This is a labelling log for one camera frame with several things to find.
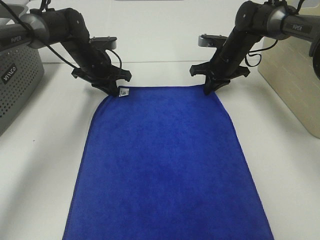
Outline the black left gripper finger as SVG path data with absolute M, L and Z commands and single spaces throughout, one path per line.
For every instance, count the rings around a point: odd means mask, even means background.
M 113 97 L 118 97 L 119 96 L 119 88 L 117 86 L 117 81 L 112 80 L 108 82 L 108 87 L 107 87 L 107 94 Z
M 110 84 L 108 82 L 94 82 L 91 83 L 91 86 L 101 90 L 102 92 L 106 93 L 107 95 L 111 95 L 111 90 L 110 90 Z

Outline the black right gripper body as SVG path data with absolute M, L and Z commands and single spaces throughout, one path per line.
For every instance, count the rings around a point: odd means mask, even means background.
M 209 45 L 216 48 L 213 57 L 208 62 L 192 65 L 189 69 L 190 75 L 213 76 L 216 79 L 247 77 L 250 74 L 248 67 L 241 66 L 242 60 L 250 50 L 250 45 Z

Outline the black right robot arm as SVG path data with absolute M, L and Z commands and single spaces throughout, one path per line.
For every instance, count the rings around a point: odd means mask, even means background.
M 311 43 L 309 56 L 313 70 L 320 75 L 320 18 L 316 15 L 299 13 L 303 2 L 297 7 L 289 6 L 285 0 L 268 0 L 255 3 L 244 2 L 238 9 L 234 28 L 229 36 L 202 34 L 198 45 L 215 48 L 210 61 L 190 67 L 191 76 L 204 75 L 205 95 L 228 85 L 232 79 L 250 74 L 249 67 L 241 66 L 247 56 L 253 53 L 252 47 L 263 37 L 282 41 L 295 37 Z

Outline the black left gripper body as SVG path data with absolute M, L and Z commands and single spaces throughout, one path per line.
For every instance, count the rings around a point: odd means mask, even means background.
M 132 74 L 128 70 L 112 65 L 106 53 L 95 48 L 73 48 L 71 57 L 78 64 L 71 75 L 90 83 L 125 80 L 129 82 Z

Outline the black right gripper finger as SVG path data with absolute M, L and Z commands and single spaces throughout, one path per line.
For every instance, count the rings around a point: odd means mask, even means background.
M 211 79 L 209 84 L 209 93 L 215 92 L 216 90 L 227 86 L 230 83 L 228 79 Z
M 216 79 L 212 76 L 205 77 L 205 83 L 203 86 L 203 92 L 205 95 L 209 95 L 211 92 L 215 92 L 217 88 Z

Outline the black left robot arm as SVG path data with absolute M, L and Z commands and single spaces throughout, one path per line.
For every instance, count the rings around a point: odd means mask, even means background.
M 81 78 L 106 94 L 117 97 L 118 80 L 131 80 L 131 73 L 112 64 L 107 50 L 113 51 L 117 38 L 90 37 L 83 16 L 73 8 L 37 9 L 20 17 L 20 22 L 0 28 L 0 51 L 5 52 L 20 46 L 33 49 L 60 43 L 77 66 L 72 71 L 74 78 Z

